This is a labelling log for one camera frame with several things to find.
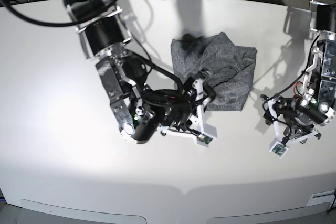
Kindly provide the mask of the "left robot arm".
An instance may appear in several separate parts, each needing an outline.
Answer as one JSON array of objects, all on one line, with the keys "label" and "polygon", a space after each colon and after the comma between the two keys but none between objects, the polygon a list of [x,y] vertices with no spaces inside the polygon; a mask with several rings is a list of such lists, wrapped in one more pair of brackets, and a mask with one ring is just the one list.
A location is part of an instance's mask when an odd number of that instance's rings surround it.
[{"label": "left robot arm", "polygon": [[335,119],[335,4],[310,0],[316,6],[310,30],[317,34],[311,44],[307,65],[290,87],[301,85],[301,91],[285,98],[282,91],[267,97],[262,94],[264,119],[274,126],[275,143],[271,151],[286,152],[292,143],[304,143],[310,137],[320,138],[316,129]]}]

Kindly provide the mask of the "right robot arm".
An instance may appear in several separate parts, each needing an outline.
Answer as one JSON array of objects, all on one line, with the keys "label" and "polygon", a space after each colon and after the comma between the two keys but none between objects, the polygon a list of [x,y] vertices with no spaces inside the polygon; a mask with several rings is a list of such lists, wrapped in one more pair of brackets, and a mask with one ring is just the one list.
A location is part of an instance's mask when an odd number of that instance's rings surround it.
[{"label": "right robot arm", "polygon": [[208,71],[181,81],[176,75],[128,50],[134,40],[121,19],[118,0],[63,0],[75,23],[87,58],[96,62],[121,137],[144,144],[155,132],[189,137],[208,147],[217,138],[205,123],[204,112],[215,92],[207,84]]}]

